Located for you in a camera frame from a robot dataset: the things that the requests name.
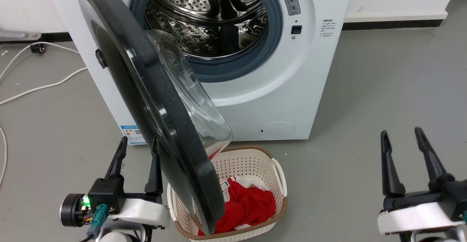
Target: gray floor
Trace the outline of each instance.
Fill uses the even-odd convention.
[[[273,230],[250,241],[398,241],[380,235],[376,223],[383,129],[408,192],[425,190],[428,182],[415,126],[451,173],[467,177],[467,0],[452,0],[447,11],[439,28],[342,33],[310,139],[255,143],[282,164],[289,207]],[[1,68],[20,48],[3,48],[9,53],[0,56]],[[20,59],[1,83],[1,100],[84,66],[78,55],[50,47]],[[9,152],[0,240],[83,239],[85,228],[60,225],[60,203],[105,174],[121,137],[88,72],[0,106],[0,125]],[[128,154],[125,189],[141,192],[150,154],[145,147],[129,147]],[[173,227],[155,236],[187,241]]]

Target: robotic arm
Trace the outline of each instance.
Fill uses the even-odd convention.
[[[421,128],[415,128],[418,148],[427,165],[428,191],[405,193],[392,160],[386,131],[381,133],[383,209],[378,214],[381,234],[399,234],[401,242],[416,242],[420,233],[444,232],[420,242],[466,242],[461,225],[467,220],[467,180],[455,181],[444,169]]]
[[[153,229],[165,229],[171,221],[162,205],[162,173],[159,154],[163,148],[157,139],[151,148],[152,164],[145,193],[125,193],[120,174],[126,156],[124,136],[103,179],[97,179],[88,194],[69,194],[60,209],[60,220],[66,227],[89,226],[87,238],[97,242],[151,242]],[[117,232],[133,231],[135,235]]]

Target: black baseboard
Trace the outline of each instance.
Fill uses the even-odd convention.
[[[390,21],[390,22],[365,22],[365,23],[344,23],[343,31],[362,31],[380,29],[400,29],[400,28],[429,28],[439,27],[443,20],[418,20],[418,21]],[[35,42],[71,42],[72,37],[68,32],[42,33],[37,41],[9,41],[0,44],[30,44]]]
[[[366,22],[344,23],[343,31],[401,29],[401,28],[430,28],[439,27],[443,20],[417,20],[417,21],[390,21],[390,22]]]

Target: brown basket rim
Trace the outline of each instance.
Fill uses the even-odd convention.
[[[226,149],[224,149],[222,151],[222,153],[229,152],[229,151],[245,150],[245,149],[259,150],[259,151],[262,151],[263,153],[265,153],[270,159],[274,158],[269,151],[267,151],[266,149],[264,149],[264,148],[262,148],[260,146],[255,146],[255,145],[243,145],[243,146],[236,146],[236,147],[232,147],[232,148],[226,148]],[[262,222],[261,224],[255,225],[255,226],[251,226],[251,227],[247,227],[245,229],[239,229],[239,230],[235,230],[235,231],[231,231],[231,232],[221,233],[221,234],[192,235],[192,234],[186,232],[185,230],[183,230],[182,226],[179,224],[179,222],[177,220],[174,221],[174,224],[175,224],[175,227],[177,228],[177,230],[184,237],[187,237],[188,239],[191,239],[191,240],[208,240],[208,239],[215,239],[215,238],[221,238],[221,237],[231,237],[233,235],[243,234],[243,233],[250,232],[250,231],[253,231],[253,230],[256,230],[256,229],[260,229],[260,228],[268,226],[270,224],[274,224],[275,222],[277,222],[284,215],[285,209],[287,209],[287,197],[286,196],[283,199],[281,210],[279,211],[279,213],[275,217],[269,219],[266,222]]]

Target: white wall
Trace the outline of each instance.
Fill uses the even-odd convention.
[[[449,0],[351,0],[346,22],[444,19]],[[62,32],[51,0],[0,0],[0,29]]]

